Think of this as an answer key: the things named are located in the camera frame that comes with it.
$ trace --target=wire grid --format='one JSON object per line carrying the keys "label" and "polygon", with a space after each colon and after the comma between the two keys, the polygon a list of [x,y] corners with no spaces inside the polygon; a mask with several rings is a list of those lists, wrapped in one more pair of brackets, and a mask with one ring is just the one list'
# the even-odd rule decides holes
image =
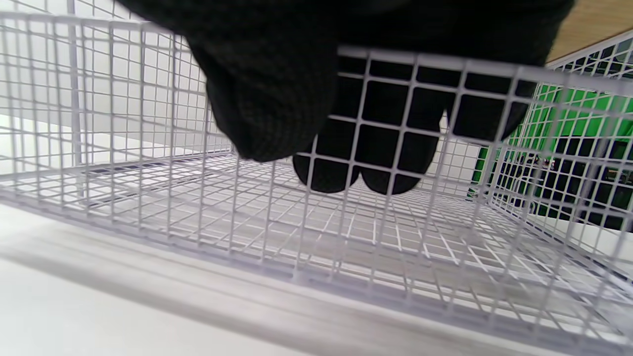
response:
{"label": "wire grid", "polygon": [[[232,154],[206,109],[203,79],[182,41],[162,42],[172,37],[147,23],[24,13],[1,13],[0,19],[3,202],[557,350],[620,355],[629,349],[630,286],[610,274],[617,256],[587,258],[569,236],[530,223],[528,208],[508,209],[501,198],[534,200],[527,193],[464,180],[471,147],[516,146],[458,139],[444,124],[439,134],[424,132],[445,143],[436,172],[418,189],[385,197],[359,182],[345,193],[309,192],[287,163],[244,162]],[[535,68],[344,53],[554,80],[568,90],[633,92],[626,83]],[[116,63],[122,58],[128,62]],[[537,104],[551,103],[537,98]],[[484,177],[499,174],[492,160],[486,163]],[[469,198],[468,189],[487,194]]]}

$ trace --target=white wall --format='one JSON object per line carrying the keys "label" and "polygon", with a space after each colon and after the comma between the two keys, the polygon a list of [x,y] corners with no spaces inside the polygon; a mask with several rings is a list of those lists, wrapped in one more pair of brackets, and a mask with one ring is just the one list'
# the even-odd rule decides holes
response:
{"label": "white wall", "polygon": [[[446,116],[440,121],[440,131],[446,134],[448,122]],[[469,144],[460,139],[446,140],[440,137],[433,161],[427,171],[427,177],[422,179],[419,187],[424,190],[435,189],[438,193],[466,196],[472,181],[480,146]],[[438,171],[441,153],[444,151],[444,161]]]}
{"label": "white wall", "polygon": [[[75,0],[74,5],[79,16],[130,18],[129,11],[110,0]],[[67,4],[65,0],[5,0],[0,5],[0,10],[37,9],[65,14]],[[82,130],[125,133],[138,139],[142,129],[156,143],[204,150],[204,74],[180,39],[167,33],[121,29],[114,29],[110,36],[107,27],[95,26],[75,29],[13,20],[4,25],[8,29],[0,41],[0,53],[6,54],[0,54],[0,114],[71,126],[74,109],[80,113]],[[75,103],[73,78],[78,89]],[[9,107],[19,110],[10,112]],[[219,133],[215,124],[208,130]],[[206,150],[229,146],[228,139],[212,138]]]}

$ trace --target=black fabric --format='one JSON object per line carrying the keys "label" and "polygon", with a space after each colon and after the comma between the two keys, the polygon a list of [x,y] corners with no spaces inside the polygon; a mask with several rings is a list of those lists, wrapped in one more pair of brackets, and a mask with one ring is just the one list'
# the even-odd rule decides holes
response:
{"label": "black fabric", "polygon": [[[339,79],[337,85],[339,44],[543,66],[574,2],[410,0],[385,6],[384,1],[372,0],[363,9],[360,0],[118,1],[187,39],[207,75],[208,96],[219,129],[243,158],[259,162],[311,151],[319,132],[319,154],[351,157],[354,124],[328,119],[328,114],[338,110],[333,109],[335,101],[339,108],[354,106],[356,101],[352,93],[357,84]],[[381,72],[376,75],[398,77],[404,69],[385,65],[376,70]],[[454,72],[418,71],[418,80],[443,86],[456,86],[460,77]],[[515,94],[530,97],[535,86],[518,83]],[[466,87],[506,94],[510,80],[469,74]],[[363,119],[400,125],[405,92],[396,86],[369,83]],[[413,95],[405,123],[408,127],[439,132],[439,120],[446,110],[454,120],[455,134],[492,141],[505,121],[503,100],[464,95],[458,112],[453,113],[454,94],[417,89]],[[513,103],[510,109],[502,138],[516,129],[527,105]],[[391,168],[397,131],[362,125],[360,133],[354,159]],[[398,168],[425,173],[437,138],[408,133],[403,143]],[[299,178],[307,183],[309,158],[295,156],[293,162]],[[348,168],[345,163],[324,159],[315,162],[313,189],[326,193],[343,190]],[[352,173],[352,183],[360,173],[370,189],[387,192],[388,173],[358,167]],[[418,181],[400,175],[393,193],[403,193]]]}

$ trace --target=gloved hand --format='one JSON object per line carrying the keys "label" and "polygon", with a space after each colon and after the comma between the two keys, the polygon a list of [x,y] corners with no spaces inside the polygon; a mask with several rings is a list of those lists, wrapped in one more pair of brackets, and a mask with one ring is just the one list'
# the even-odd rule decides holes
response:
{"label": "gloved hand", "polygon": [[[397,132],[360,128],[351,152],[353,129],[326,123],[335,99],[351,103],[356,84],[337,89],[339,43],[405,51],[449,54],[543,66],[573,0],[118,0],[134,13],[184,36],[207,76],[207,91],[218,128],[246,159],[276,160],[311,151],[322,129],[320,154],[391,168]],[[403,69],[383,68],[383,76]],[[456,86],[454,72],[430,72],[418,80]],[[466,87],[506,93],[508,79],[470,74]],[[521,83],[516,95],[530,97],[534,83]],[[417,90],[409,116],[400,114],[402,90],[370,83],[365,120],[439,131],[442,113],[455,120],[454,132],[494,139],[503,102],[464,96],[453,113],[454,95]],[[523,119],[527,105],[514,103],[502,137]],[[407,134],[398,168],[424,173],[437,138]],[[307,183],[309,158],[295,156],[295,171]],[[345,188],[349,165],[315,162],[312,187],[323,192]],[[385,194],[389,173],[355,167],[370,189]],[[392,193],[403,193],[419,179],[399,175]]]}

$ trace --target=wire mesh wall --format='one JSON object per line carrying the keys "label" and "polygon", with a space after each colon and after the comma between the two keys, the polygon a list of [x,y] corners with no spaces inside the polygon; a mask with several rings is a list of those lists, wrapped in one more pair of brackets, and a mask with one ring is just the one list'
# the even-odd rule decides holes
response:
{"label": "wire mesh wall", "polygon": [[[343,56],[371,56],[369,65],[423,65],[541,85],[529,100],[370,75],[367,81],[410,89],[523,101],[532,110],[506,142],[456,137],[446,119],[439,133],[424,132],[442,143],[435,167],[409,193],[382,196],[359,182],[321,194],[306,190],[285,162],[245,162],[231,152],[207,110],[201,72],[177,37],[148,23],[108,20],[128,15],[94,3],[100,10],[86,15],[104,19],[48,15],[56,13],[49,1],[32,15],[0,13],[3,203],[554,350],[630,352],[633,289],[621,251],[632,207],[599,200],[592,188],[602,184],[593,177],[613,176],[611,167],[618,181],[609,196],[625,186],[630,83],[343,49]],[[26,11],[26,2],[12,4]],[[552,132],[582,134],[574,146]],[[600,139],[584,156],[590,137]],[[482,145],[495,159],[478,160]],[[616,151],[623,155],[611,157]],[[549,187],[552,167],[558,170]],[[557,200],[559,193],[574,200]],[[601,224],[592,222],[595,214]],[[608,230],[608,217],[619,218],[621,230]],[[582,219],[581,227],[572,225]],[[592,243],[585,241],[590,227],[598,234]],[[605,239],[610,247],[598,248]]]}

